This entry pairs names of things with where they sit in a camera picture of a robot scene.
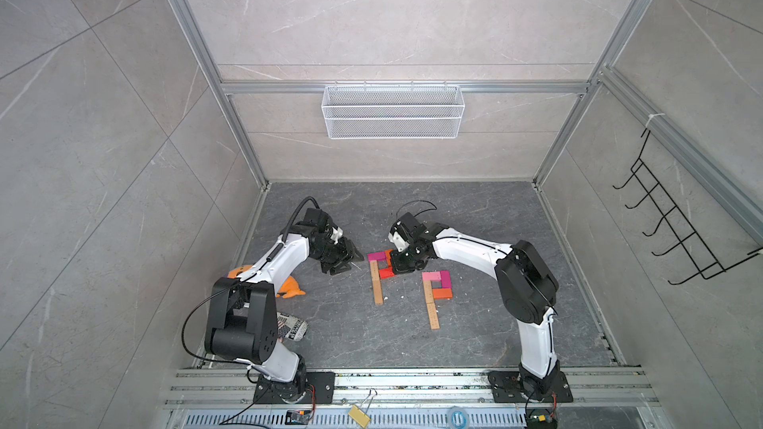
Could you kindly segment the red block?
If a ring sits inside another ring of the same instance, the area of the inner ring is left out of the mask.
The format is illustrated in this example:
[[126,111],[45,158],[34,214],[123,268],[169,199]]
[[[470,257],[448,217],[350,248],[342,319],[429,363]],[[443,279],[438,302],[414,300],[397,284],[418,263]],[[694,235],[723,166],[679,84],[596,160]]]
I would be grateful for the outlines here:
[[393,270],[390,267],[380,270],[381,279],[392,278],[393,276],[395,276],[395,274],[393,273]]

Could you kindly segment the yellow tag with clip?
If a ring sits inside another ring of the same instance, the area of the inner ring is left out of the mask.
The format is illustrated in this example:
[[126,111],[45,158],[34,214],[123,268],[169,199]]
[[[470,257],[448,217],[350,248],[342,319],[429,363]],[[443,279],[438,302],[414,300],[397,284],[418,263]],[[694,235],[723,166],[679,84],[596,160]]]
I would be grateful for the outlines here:
[[378,392],[375,389],[370,389],[368,395],[357,404],[353,404],[348,411],[348,416],[362,429],[367,429],[371,424],[371,417],[367,411],[377,395]]

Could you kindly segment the orange block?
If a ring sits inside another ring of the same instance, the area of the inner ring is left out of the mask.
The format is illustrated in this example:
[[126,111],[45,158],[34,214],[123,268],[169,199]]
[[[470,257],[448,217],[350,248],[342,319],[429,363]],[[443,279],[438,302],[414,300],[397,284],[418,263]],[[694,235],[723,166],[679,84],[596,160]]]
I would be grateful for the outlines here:
[[434,300],[450,300],[453,298],[453,292],[450,288],[435,288],[432,290]]

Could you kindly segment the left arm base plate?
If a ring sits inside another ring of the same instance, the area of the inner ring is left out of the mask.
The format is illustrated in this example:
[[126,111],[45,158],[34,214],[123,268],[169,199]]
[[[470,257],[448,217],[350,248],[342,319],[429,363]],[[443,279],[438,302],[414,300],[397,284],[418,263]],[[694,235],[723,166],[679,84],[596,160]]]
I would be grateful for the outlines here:
[[333,401],[336,374],[331,371],[298,373],[294,383],[275,383],[259,377],[255,404],[329,404]]

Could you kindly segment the tape roll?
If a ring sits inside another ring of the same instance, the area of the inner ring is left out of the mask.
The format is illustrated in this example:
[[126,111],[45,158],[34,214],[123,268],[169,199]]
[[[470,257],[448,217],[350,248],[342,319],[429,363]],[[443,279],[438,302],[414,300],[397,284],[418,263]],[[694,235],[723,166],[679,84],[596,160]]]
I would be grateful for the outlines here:
[[449,429],[468,429],[470,417],[468,412],[461,407],[451,407],[447,413],[447,427]]

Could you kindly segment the light pink block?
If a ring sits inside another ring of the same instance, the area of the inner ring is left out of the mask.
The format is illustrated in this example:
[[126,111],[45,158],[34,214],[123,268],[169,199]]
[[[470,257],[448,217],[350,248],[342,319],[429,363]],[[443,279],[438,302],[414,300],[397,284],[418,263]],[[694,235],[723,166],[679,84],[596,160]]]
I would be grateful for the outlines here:
[[435,272],[422,272],[421,277],[423,281],[429,281],[429,282],[441,282],[442,277],[441,273],[439,271]]

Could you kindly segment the orange plush toy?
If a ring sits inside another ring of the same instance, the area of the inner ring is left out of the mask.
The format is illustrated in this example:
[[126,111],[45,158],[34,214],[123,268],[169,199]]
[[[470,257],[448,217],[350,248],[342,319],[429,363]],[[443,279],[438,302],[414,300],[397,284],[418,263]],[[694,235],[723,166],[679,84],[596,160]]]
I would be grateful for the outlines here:
[[[247,272],[248,270],[251,270],[251,269],[252,269],[251,265],[243,265],[231,270],[228,273],[227,277],[236,279],[236,278],[239,278],[244,272]],[[284,284],[280,287],[280,289],[276,292],[276,297],[281,297],[284,299],[289,299],[289,298],[293,298],[296,296],[303,296],[303,295],[305,295],[305,292],[300,288],[297,280],[292,276],[289,276],[284,282]]]

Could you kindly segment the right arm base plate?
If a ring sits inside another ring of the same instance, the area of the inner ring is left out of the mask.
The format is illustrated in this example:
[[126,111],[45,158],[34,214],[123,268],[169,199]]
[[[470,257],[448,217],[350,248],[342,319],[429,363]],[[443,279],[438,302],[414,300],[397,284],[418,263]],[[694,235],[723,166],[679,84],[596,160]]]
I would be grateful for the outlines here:
[[566,374],[559,367],[544,379],[526,371],[489,371],[487,377],[496,403],[574,401]]

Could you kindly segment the wooden block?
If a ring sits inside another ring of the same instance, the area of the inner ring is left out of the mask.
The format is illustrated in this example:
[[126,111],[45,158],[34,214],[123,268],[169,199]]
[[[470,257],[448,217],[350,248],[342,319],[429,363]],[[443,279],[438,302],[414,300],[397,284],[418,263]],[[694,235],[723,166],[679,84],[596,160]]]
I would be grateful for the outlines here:
[[427,305],[434,304],[434,298],[432,293],[432,286],[431,282],[429,280],[423,281],[423,293],[424,293],[424,299],[425,303]]
[[374,285],[381,283],[381,275],[379,270],[379,262],[377,260],[373,260],[370,262],[370,270],[371,270],[371,276],[372,276],[372,282]]
[[375,304],[378,306],[381,306],[383,305],[383,289],[382,289],[381,281],[373,280],[372,285],[373,285],[373,294],[374,294]]
[[427,311],[427,317],[428,317],[428,323],[429,323],[430,329],[439,330],[440,324],[439,324],[436,305],[433,302],[427,302],[426,311]]

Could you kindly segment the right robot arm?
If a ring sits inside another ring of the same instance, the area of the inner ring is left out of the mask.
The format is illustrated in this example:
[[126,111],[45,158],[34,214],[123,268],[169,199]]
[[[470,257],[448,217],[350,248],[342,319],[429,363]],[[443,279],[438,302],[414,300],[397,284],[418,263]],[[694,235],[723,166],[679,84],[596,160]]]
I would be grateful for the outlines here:
[[552,393],[562,374],[552,327],[560,284],[530,242],[488,242],[439,222],[421,222],[410,213],[391,226],[389,241],[395,246],[391,266],[396,274],[421,271],[430,260],[444,259],[495,278],[505,308],[518,322],[523,393],[534,401]]

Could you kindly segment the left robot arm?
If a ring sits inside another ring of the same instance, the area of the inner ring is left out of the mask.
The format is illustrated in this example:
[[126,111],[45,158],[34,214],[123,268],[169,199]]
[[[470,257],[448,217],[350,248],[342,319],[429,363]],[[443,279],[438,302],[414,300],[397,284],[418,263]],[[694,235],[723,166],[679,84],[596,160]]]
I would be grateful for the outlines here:
[[218,279],[211,295],[194,309],[208,308],[207,353],[254,369],[287,401],[308,391],[307,369],[304,357],[287,349],[278,337],[276,293],[308,259],[317,261],[328,275],[344,273],[363,259],[310,196],[300,202],[275,244],[254,266]]

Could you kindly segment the magenta block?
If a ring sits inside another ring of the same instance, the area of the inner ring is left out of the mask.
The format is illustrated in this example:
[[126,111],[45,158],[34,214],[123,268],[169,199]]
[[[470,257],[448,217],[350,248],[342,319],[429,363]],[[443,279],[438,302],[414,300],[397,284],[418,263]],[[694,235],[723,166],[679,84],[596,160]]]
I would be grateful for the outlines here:
[[451,276],[450,272],[447,270],[442,270],[439,272],[440,274],[440,287],[442,289],[451,289],[452,283],[451,283]]
[[373,252],[369,253],[367,255],[367,258],[369,261],[386,261],[387,260],[387,252],[385,251],[379,251],[379,252]]

